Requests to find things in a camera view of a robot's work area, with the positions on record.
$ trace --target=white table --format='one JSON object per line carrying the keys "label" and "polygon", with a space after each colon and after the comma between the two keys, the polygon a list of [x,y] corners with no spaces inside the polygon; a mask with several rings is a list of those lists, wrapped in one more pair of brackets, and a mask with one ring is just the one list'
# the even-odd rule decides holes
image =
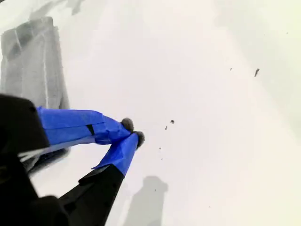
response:
{"label": "white table", "polygon": [[[1,3],[0,32],[52,16],[71,108],[146,136],[108,226],[300,225],[300,1],[47,3]],[[69,191],[106,150],[72,148],[37,192]]]}

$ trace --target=gray cloth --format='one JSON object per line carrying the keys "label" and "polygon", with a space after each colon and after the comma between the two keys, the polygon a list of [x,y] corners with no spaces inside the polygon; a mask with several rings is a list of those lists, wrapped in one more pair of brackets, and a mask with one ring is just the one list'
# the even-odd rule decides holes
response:
{"label": "gray cloth", "polygon": [[[1,49],[1,93],[27,98],[36,107],[69,108],[58,32],[51,17],[4,32]],[[38,160],[29,159],[24,166],[30,170]]]}

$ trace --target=blue painter's tape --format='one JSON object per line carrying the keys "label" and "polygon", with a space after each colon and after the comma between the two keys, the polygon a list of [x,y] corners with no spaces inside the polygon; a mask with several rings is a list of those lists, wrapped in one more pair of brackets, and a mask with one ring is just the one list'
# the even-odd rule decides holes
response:
{"label": "blue painter's tape", "polygon": [[93,169],[113,164],[125,176],[137,149],[138,140],[138,135],[133,133],[129,137],[113,143],[101,162]]}
{"label": "blue painter's tape", "polygon": [[[100,145],[112,144],[131,133],[120,122],[96,111],[37,109],[42,126],[51,145],[57,145],[85,137]],[[92,125],[94,135],[87,125]]]}

